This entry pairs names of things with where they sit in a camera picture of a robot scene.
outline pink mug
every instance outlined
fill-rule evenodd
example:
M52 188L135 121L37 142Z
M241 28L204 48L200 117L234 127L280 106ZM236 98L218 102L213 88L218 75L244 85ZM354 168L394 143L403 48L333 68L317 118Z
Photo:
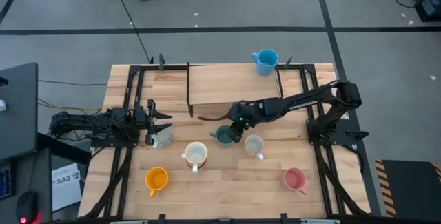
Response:
M289 168L283 174L283 182L290 190L299 191L302 194L308 194L306 190L306 176L298 168Z

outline cup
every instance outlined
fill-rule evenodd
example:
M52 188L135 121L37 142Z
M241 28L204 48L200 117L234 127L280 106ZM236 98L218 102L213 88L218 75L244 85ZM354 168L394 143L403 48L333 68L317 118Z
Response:
M299 191L302 194L308 194L306 190L306 176L302 170L289 168L283 174L283 181L289 189Z
M150 189L150 197L153 197L159 190L168 183L168 173L161 167L150 169L145 175L145 184Z
M245 151L250 156L255 156L262 161L263 139L258 135L250 135L245 139Z
M172 127L161 130L158 134L153 134L153 148L160 148L164 145L169 145L173 139Z
M217 130L211 131L209 135L216 138L216 140L219 142L219 145L222 145L223 147L229 147L233 145L234 142L228 136L228 132L229 132L229 126L222 125Z
M269 76L278 63L278 55L271 49L264 49L259 53L253 52L251 58L257 65L257 73L261 76Z
M198 173L205 165L208 156L207 147L201 142L192 142L186 148L182 157L192 168L193 173Z

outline wooden tabletop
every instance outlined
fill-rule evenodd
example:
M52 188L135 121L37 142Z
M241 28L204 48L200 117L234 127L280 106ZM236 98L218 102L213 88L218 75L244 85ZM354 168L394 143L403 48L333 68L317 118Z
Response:
M315 65L319 85L336 79L331 63ZM129 65L112 67L104 110L122 106L128 70ZM243 141L225 148L209 135L209 131L220 125L229 125L231 121L208 122L199 121L197 116L189 117L186 76L184 71L147 71L144 75L141 105L146 108L147 99L154 99L158 111L173 116L159 122L173 124L174 140L171 145L155 150L146 146L145 132L141 133L132 157L124 219L157 219L159 214L166 214L167 219L280 218L280 213L287 213L289 218L325 217L316 157L305 126L306 109L289 112L281 119L261 123L244 133L244 140L250 134L264 138L265 160L258 161L246 155ZM280 77L285 96L302 92L297 70L281 70ZM137 80L134 82L131 104ZM193 141L204 143L209 150L207 167L198 174L193 174L181 158L185 147ZM339 146L333 148L340 182L354 201L369 212L356 155ZM113 154L114 148L105 148L90 163L79 216L89 212L106 189ZM144 178L153 167L165 168L170 183L150 198ZM307 175L307 195L288 190L283 185L283 172L290 167L299 167ZM333 211L336 212L334 190L329 181L328 185ZM116 214L119 188L114 195L112 214Z
M255 64L192 66L189 82L192 105L280 97L276 74L259 76Z

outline yellow and black striped tape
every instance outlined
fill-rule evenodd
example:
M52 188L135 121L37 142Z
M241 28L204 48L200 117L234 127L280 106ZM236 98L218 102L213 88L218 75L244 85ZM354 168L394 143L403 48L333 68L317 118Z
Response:
M436 174L438 174L438 179L441 183L441 167L437 163L432 163L432 165L435 167Z
M378 180L380 181L381 194L383 195L384 206L386 207L386 215L388 217L395 217L396 211L393 206L392 193L387 181L386 169L380 159L375 161L377 169Z

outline gray floor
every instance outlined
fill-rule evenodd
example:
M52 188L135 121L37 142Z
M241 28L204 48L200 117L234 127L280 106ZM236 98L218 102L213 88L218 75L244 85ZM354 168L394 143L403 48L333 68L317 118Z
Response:
M0 9L6 1L0 0ZM325 26L318 0L124 2L138 28ZM415 10L395 0L326 3L334 27L439 25L421 23ZM0 23L0 30L131 27L119 0L14 0ZM362 94L357 113L362 129L371 133L365 139L371 167L375 159L441 163L441 33L337 33L336 38L347 77ZM282 61L293 56L292 62L334 62L326 32L141 34L141 39L150 56L161 52L168 63L250 62L249 55L262 48L275 49ZM77 83L105 83L112 64L147 61L135 34L0 35L0 53L0 69L35 61L40 79ZM104 94L101 86L39 84L39 97L58 105L98 107ZM56 112L39 106L40 132L47 132ZM54 218L74 218L77 208Z

